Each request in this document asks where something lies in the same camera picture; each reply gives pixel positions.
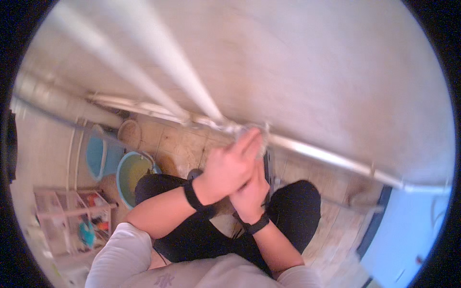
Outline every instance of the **white pipe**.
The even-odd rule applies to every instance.
[[[86,127],[87,120],[83,120],[83,126]],[[77,147],[77,157],[75,158],[75,171],[74,171],[74,191],[77,191],[77,181],[78,181],[78,165],[80,164],[80,152],[82,150],[83,137],[85,136],[85,131],[82,131],[80,134],[80,139],[78,140]]]
[[[77,117],[83,117],[91,122],[115,128],[120,127],[123,122],[121,117],[88,103],[76,95],[71,95],[56,86],[51,86],[23,71],[18,73],[13,89],[18,95],[29,99],[38,106],[46,107],[65,119],[74,121]]]
[[[96,3],[126,29],[126,34],[165,69],[205,114],[216,122],[225,120],[192,64],[148,1],[100,0]]]
[[[185,122],[188,121],[189,113],[163,92],[138,65],[126,58],[88,19],[74,12],[62,1],[56,4],[48,17],[56,21],[61,30],[88,52],[112,67],[126,81],[138,87]]]
[[[181,120],[179,120],[178,118],[172,118],[171,114],[168,111],[166,111],[166,113],[163,114],[162,112],[165,112],[165,110],[157,105],[143,103],[134,100],[128,100],[125,98],[109,95],[96,95],[91,97],[92,100],[96,103],[105,105],[107,107],[115,107],[131,112],[136,112],[144,115],[149,115],[152,117],[157,117],[181,123]],[[227,121],[224,126],[219,125],[216,124],[210,118],[203,115],[192,115],[192,122],[208,126],[212,129],[223,131],[232,135],[234,135],[235,132],[239,131],[241,127],[241,125],[232,121]],[[412,183],[405,182],[398,177],[389,175],[380,170],[376,170],[373,165],[367,165],[361,162],[357,162],[343,157],[341,155],[335,154],[333,152],[321,149],[319,147],[315,147],[313,145],[295,141],[293,139],[275,134],[269,134],[268,140],[269,144],[271,145],[275,145],[286,150],[294,151],[304,156],[308,156],[313,159],[317,159],[319,161],[329,163],[331,165],[361,174],[363,176],[367,176],[383,184],[392,186],[396,189],[404,190],[408,193],[449,194],[451,192],[451,185],[449,183],[438,186],[415,185]]]

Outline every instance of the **black cable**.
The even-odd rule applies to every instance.
[[[163,259],[162,255],[155,249],[155,248],[152,248],[155,252],[157,252],[157,254],[160,256],[160,258],[162,258],[163,260],[163,263],[165,263],[165,265],[167,265],[165,259]]]

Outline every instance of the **leg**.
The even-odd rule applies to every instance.
[[[164,174],[142,177],[135,189],[136,204],[177,188],[185,179]],[[213,211],[196,212],[167,236],[156,239],[154,248],[171,262],[215,258],[229,253],[230,239],[208,220]]]
[[[271,221],[302,253],[317,230],[320,220],[320,195],[314,185],[306,180],[287,185],[271,197],[266,210]],[[270,275],[253,237],[244,233],[234,246],[239,254]]]
[[[267,207],[267,214],[299,253],[302,253],[319,225],[319,191],[306,180],[291,183],[274,193]]]

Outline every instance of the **orange object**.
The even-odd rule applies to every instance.
[[[95,204],[95,199],[96,198],[98,198],[98,195],[96,195],[96,194],[91,194],[91,195],[88,196],[88,198],[87,198],[88,199],[88,205],[90,207],[96,206],[96,204]]]
[[[96,227],[98,227],[99,230],[109,230],[109,222],[99,223]]]

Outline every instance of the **hand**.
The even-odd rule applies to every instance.
[[[232,205],[243,222],[250,225],[258,222],[264,213],[261,204],[268,191],[269,184],[264,178],[264,162],[259,160],[254,166],[251,179],[247,185],[229,195]]]
[[[233,145],[212,149],[205,171],[192,182],[199,201],[213,204],[242,187],[252,175],[261,145],[260,130],[252,128]]]

